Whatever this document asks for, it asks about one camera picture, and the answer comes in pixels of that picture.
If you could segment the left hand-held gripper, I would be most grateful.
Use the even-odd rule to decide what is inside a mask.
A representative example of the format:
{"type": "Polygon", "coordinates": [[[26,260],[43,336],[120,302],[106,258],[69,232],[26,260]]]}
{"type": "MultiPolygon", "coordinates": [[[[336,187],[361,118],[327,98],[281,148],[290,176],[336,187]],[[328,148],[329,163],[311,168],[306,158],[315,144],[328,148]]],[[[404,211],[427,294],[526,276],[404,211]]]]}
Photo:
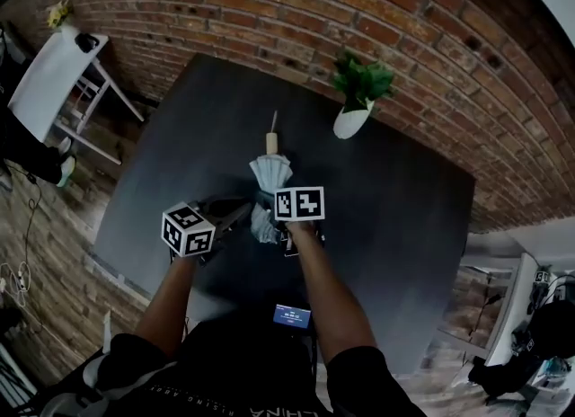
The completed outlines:
{"type": "Polygon", "coordinates": [[[249,200],[212,196],[180,202],[162,214],[161,239],[168,246],[170,263],[179,257],[198,257],[205,266],[226,248],[226,235],[251,215],[249,200]]]}

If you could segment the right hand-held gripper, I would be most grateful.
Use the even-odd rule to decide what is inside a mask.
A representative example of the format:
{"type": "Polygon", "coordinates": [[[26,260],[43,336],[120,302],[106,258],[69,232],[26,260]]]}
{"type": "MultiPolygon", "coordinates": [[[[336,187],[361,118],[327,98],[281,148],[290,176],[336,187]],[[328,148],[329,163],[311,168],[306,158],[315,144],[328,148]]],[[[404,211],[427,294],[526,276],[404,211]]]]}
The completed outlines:
{"type": "Polygon", "coordinates": [[[279,242],[285,257],[298,256],[296,245],[286,227],[287,222],[325,220],[322,186],[282,188],[274,193],[257,190],[254,198],[260,206],[274,206],[274,220],[280,232],[279,242]]]}

